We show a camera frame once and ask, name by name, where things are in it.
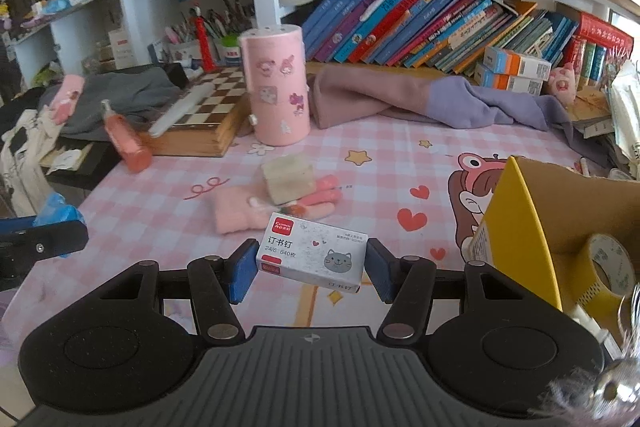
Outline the small blue object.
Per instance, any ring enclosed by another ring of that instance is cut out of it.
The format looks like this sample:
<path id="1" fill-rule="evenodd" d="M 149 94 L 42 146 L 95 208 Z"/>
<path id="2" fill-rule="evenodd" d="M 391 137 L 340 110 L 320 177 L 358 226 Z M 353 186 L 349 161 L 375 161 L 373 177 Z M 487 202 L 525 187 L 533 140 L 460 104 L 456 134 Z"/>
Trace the small blue object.
<path id="1" fill-rule="evenodd" d="M 66 202 L 60 193 L 51 193 L 38 215 L 32 221 L 34 227 L 44 227 L 45 225 L 56 225 L 57 223 L 80 221 L 85 223 L 84 216 L 73 205 Z"/>

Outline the white staples box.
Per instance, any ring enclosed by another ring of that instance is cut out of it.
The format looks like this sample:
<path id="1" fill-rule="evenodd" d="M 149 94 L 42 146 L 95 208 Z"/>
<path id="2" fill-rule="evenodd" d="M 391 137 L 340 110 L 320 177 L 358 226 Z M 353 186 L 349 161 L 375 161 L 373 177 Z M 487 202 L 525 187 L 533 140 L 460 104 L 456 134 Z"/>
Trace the white staples box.
<path id="1" fill-rule="evenodd" d="M 367 243 L 367 234 L 273 213 L 256 262 L 278 277 L 356 294 Z"/>

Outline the white charger plug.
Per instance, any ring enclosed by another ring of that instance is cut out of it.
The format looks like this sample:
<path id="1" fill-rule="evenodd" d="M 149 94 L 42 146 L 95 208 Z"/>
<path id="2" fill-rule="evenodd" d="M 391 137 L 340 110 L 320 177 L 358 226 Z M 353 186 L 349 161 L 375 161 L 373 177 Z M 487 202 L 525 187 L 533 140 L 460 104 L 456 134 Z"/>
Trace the white charger plug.
<path id="1" fill-rule="evenodd" d="M 601 327 L 595 319 L 590 317 L 590 315 L 582 309 L 582 306 L 574 306 L 574 308 L 568 312 L 568 315 L 575 322 L 582 325 L 582 327 L 585 327 L 585 329 L 597 339 L 597 342 L 600 343 L 603 350 L 611 359 L 617 360 L 622 357 L 622 350 L 620 350 L 620 346 L 616 343 L 613 335 L 607 329 Z"/>

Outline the beige eraser block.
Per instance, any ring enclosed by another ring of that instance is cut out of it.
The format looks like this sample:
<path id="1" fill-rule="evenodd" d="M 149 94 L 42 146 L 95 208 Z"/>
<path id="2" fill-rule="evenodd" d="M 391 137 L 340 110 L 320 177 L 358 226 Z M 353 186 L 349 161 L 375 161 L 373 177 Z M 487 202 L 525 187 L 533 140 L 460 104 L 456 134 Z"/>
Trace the beige eraser block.
<path id="1" fill-rule="evenodd" d="M 262 177 L 271 200 L 282 205 L 316 191 L 311 162 L 304 154 L 285 155 L 262 164 Z"/>

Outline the orange pink bottle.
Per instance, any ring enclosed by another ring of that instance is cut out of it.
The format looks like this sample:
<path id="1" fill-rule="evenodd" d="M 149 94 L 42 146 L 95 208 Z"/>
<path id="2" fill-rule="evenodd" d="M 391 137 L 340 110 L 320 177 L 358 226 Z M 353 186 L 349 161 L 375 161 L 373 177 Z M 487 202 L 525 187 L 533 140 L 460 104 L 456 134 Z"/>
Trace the orange pink bottle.
<path id="1" fill-rule="evenodd" d="M 152 164 L 152 152 L 142 143 L 128 120 L 112 109 L 111 102 L 101 101 L 105 131 L 131 173 L 139 173 Z"/>

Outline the yellow cardboard box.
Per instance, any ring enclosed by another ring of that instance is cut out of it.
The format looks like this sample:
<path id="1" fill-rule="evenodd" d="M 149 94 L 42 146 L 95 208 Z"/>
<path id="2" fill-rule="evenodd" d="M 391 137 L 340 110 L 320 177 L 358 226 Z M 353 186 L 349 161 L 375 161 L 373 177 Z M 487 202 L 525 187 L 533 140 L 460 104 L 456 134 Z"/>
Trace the yellow cardboard box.
<path id="1" fill-rule="evenodd" d="M 639 280 L 639 184 L 583 176 L 524 157 L 506 161 L 482 220 L 463 249 L 561 311 L 570 297 L 568 268 L 588 237 L 615 237 Z"/>

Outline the grey cloth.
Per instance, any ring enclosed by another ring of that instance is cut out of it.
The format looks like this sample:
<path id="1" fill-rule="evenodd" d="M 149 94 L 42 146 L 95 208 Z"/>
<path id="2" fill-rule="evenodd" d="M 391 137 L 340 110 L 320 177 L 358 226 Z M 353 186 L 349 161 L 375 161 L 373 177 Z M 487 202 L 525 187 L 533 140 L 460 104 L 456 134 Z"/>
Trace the grey cloth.
<path id="1" fill-rule="evenodd" d="M 67 75 L 84 84 L 68 86 L 64 83 L 50 84 L 40 96 L 38 109 L 52 108 L 54 98 L 60 94 L 78 91 L 74 113 L 64 122 L 61 135 L 74 140 L 105 142 L 108 136 L 102 117 L 103 100 L 111 103 L 112 109 L 124 116 L 134 129 L 142 128 L 147 121 L 181 92 L 167 72 L 152 66 L 139 72 L 107 72 L 106 74 Z"/>

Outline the yellow tape roll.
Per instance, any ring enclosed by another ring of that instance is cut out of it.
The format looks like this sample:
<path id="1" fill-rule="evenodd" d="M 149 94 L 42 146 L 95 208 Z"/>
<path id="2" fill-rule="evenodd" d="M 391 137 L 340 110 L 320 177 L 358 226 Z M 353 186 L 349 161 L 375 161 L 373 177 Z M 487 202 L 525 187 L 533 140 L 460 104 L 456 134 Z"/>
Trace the yellow tape roll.
<path id="1" fill-rule="evenodd" d="M 570 297 L 602 329 L 615 335 L 620 335 L 620 304 L 635 283 L 634 266 L 626 248 L 608 234 L 590 235 L 568 268 Z"/>

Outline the lower orange blue box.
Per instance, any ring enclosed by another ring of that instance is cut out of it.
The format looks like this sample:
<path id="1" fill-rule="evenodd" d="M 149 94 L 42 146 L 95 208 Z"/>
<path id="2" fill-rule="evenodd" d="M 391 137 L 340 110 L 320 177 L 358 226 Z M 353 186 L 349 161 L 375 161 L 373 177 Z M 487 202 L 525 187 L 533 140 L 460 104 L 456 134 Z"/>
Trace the lower orange blue box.
<path id="1" fill-rule="evenodd" d="M 477 63 L 474 70 L 474 80 L 482 87 L 515 93 L 528 93 L 533 96 L 541 94 L 544 80 L 497 74 L 482 63 Z"/>

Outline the orange blue box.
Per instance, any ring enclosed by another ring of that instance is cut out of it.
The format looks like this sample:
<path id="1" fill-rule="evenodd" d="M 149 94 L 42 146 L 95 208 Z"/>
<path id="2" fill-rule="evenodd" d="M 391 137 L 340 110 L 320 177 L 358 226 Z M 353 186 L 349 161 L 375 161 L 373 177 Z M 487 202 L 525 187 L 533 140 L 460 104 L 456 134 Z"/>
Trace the orange blue box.
<path id="1" fill-rule="evenodd" d="M 495 74 L 541 81 L 547 81 L 551 72 L 551 64 L 543 58 L 495 46 L 485 49 L 483 64 Z"/>
<path id="2" fill-rule="evenodd" d="M 474 80 L 482 87 L 515 93 L 528 93 L 533 96 L 541 94 L 544 80 L 497 74 L 482 63 L 477 63 L 474 70 Z"/>

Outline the pink cylindrical container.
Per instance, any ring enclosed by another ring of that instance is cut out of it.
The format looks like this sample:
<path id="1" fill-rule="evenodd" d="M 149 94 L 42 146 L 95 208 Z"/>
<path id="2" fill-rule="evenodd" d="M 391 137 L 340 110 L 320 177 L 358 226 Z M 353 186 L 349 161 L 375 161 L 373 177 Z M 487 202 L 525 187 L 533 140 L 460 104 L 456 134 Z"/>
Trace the pink cylindrical container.
<path id="1" fill-rule="evenodd" d="M 256 139 L 269 146 L 305 139 L 310 116 L 302 28 L 250 29 L 239 36 L 239 45 Z"/>

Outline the upper orange blue box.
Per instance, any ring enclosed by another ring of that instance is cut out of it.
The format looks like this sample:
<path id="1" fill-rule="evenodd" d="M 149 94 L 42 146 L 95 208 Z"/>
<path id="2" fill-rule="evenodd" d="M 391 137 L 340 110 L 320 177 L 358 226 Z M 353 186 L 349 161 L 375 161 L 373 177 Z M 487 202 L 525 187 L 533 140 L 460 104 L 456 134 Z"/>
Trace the upper orange blue box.
<path id="1" fill-rule="evenodd" d="M 543 58 L 495 46 L 485 49 L 483 64 L 495 74 L 541 81 L 547 81 L 551 72 L 551 64 Z"/>

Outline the pink pig plush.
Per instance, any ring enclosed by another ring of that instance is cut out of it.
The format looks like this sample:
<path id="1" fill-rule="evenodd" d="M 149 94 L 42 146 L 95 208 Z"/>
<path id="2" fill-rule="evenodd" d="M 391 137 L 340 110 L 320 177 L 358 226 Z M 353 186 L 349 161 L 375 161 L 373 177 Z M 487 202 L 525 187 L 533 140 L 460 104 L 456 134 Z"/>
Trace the pink pig plush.
<path id="1" fill-rule="evenodd" d="M 552 69 L 544 93 L 554 96 L 564 107 L 574 104 L 577 81 L 572 64 Z"/>

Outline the red thick dictionary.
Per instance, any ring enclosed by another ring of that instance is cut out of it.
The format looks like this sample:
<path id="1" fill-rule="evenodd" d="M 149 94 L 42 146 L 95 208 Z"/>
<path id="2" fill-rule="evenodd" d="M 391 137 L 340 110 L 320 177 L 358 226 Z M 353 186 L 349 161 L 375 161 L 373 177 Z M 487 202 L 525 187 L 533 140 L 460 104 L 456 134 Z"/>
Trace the red thick dictionary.
<path id="1" fill-rule="evenodd" d="M 576 35 L 625 58 L 631 57 L 634 48 L 634 38 L 631 35 L 586 12 L 579 13 Z"/>

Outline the silver fluffy keychain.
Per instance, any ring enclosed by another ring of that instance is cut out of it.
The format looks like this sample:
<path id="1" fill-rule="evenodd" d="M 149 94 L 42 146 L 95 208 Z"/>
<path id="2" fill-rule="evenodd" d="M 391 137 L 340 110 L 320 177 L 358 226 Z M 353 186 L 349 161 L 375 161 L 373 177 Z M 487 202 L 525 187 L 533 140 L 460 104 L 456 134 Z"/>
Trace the silver fluffy keychain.
<path id="1" fill-rule="evenodd" d="M 569 426 L 632 426 L 639 420 L 639 284 L 618 311 L 622 356 L 598 374 L 575 369 L 552 381 L 537 414 Z"/>

